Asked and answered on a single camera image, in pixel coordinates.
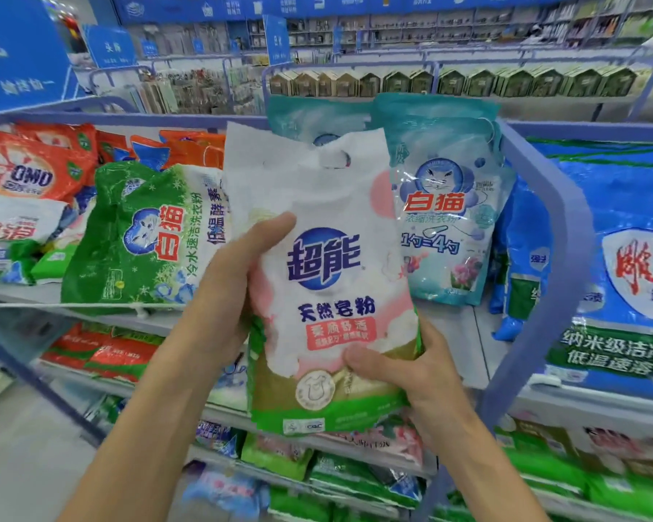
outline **round white badge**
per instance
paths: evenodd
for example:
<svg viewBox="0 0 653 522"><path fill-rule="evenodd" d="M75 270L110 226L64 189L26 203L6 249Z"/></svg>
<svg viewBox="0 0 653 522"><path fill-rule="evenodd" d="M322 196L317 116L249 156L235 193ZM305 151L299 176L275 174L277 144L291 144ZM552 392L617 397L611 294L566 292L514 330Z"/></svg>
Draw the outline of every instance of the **round white badge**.
<svg viewBox="0 0 653 522"><path fill-rule="evenodd" d="M303 409L317 411L331 403L335 391L336 384L331 374L324 370L314 370L297 383L295 399Z"/></svg>

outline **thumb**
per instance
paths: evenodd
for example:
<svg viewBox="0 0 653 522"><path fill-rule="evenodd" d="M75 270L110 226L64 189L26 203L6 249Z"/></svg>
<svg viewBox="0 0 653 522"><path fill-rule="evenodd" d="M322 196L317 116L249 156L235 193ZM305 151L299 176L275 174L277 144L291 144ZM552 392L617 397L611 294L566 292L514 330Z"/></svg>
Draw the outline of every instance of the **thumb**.
<svg viewBox="0 0 653 522"><path fill-rule="evenodd" d="M249 265L259 256L277 245L295 227L297 218L292 212L284 212L270 220L255 223L247 233L237 240L238 258L243 265Z"/></svg>
<svg viewBox="0 0 653 522"><path fill-rule="evenodd" d="M390 383L404 390L411 383L409 375L411 361L390 359L363 346L347 348L343 359L359 377Z"/></svg>

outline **超能 logo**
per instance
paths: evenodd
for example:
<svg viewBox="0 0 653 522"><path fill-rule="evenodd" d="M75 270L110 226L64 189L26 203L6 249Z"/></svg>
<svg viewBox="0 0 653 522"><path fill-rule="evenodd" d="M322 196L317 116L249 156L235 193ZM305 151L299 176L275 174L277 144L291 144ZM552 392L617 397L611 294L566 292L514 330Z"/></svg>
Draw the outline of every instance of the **超能 logo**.
<svg viewBox="0 0 653 522"><path fill-rule="evenodd" d="M331 227L314 227L295 239L288 256L288 280L318 291L336 283L343 269L359 266L360 235L348 236Z"/></svg>
<svg viewBox="0 0 653 522"><path fill-rule="evenodd" d="M130 16L140 17L145 14L145 6L142 3L130 2L126 4L126 12Z"/></svg>

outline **white detergent bag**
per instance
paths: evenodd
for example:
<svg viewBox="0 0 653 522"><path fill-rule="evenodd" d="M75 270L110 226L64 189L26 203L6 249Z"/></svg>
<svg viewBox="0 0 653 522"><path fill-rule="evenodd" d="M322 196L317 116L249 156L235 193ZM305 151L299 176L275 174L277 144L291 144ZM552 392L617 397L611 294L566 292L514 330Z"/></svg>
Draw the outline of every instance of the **white detergent bag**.
<svg viewBox="0 0 653 522"><path fill-rule="evenodd" d="M225 175L234 235L284 211L297 216L250 277L260 317L249 341L252 420L280 434L372 427L404 395L358 378L344 349L399 359L420 349L383 130L315 147L230 123Z"/></svg>

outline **forearm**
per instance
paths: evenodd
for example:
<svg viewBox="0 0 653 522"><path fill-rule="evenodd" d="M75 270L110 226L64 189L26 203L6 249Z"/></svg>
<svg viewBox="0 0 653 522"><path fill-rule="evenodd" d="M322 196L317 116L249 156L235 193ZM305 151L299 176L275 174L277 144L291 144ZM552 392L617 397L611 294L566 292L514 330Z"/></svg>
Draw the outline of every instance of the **forearm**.
<svg viewBox="0 0 653 522"><path fill-rule="evenodd" d="M59 522L167 518L198 419L223 368L203 358L194 347L199 337L184 329L177 326L159 347Z"/></svg>
<svg viewBox="0 0 653 522"><path fill-rule="evenodd" d="M439 455L479 522L549 522L544 509L476 415Z"/></svg>

